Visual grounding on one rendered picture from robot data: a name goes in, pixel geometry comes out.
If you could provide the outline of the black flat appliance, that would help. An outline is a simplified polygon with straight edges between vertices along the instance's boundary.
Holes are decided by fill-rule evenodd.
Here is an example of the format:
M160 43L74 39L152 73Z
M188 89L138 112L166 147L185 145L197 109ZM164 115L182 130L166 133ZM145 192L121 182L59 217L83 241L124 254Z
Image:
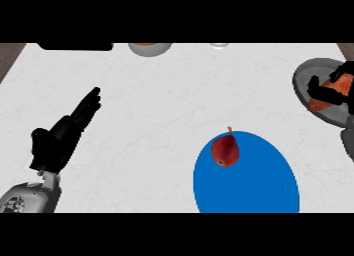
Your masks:
M45 50L59 51L111 51L112 43L39 43Z

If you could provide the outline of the grey bowl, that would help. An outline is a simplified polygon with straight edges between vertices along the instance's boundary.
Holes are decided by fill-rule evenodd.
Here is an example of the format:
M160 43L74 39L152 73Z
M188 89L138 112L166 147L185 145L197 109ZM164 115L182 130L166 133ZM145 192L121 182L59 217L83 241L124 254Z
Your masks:
M129 44L132 51L142 57L157 57L164 54L170 47L172 43L155 43L155 44Z

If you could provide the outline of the grey round pan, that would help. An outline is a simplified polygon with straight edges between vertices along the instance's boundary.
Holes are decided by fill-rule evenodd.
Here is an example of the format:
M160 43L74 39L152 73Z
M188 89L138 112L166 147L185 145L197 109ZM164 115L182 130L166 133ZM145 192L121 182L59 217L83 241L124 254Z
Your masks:
M330 124L354 128L354 61L307 60L296 70L293 85L309 112Z

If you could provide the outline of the red pear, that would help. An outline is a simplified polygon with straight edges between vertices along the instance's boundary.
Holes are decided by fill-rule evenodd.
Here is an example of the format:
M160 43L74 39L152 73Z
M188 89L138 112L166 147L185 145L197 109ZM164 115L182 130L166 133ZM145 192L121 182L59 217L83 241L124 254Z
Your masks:
M213 142L211 155L219 166L231 167L237 164L239 160L239 145L232 127L228 127L228 134Z

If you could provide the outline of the orange sweet potato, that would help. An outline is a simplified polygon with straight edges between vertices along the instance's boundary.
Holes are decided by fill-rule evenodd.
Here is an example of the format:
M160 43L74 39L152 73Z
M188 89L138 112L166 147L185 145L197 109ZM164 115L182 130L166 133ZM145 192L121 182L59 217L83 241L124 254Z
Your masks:
M312 77L307 89L310 96L309 110L312 112L319 112L347 102L353 79L354 76L352 74L344 74L335 82L327 80L319 83L319 77Z

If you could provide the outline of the blue round plate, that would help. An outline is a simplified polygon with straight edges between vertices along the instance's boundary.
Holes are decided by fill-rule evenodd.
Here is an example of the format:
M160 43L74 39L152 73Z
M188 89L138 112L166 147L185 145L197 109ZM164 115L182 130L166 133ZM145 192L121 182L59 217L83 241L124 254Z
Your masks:
M194 194L201 213L299 213L294 171L278 148L259 135L235 131L239 160L222 167L211 146L201 150L194 170Z

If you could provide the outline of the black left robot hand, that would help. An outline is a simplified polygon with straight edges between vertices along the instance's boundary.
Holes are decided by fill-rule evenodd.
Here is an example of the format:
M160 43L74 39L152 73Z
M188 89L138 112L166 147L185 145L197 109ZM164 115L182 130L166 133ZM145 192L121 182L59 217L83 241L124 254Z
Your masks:
M101 106L101 88L95 87L83 98L73 114L59 119L52 129L37 128L33 131L31 169L52 173L62 171Z

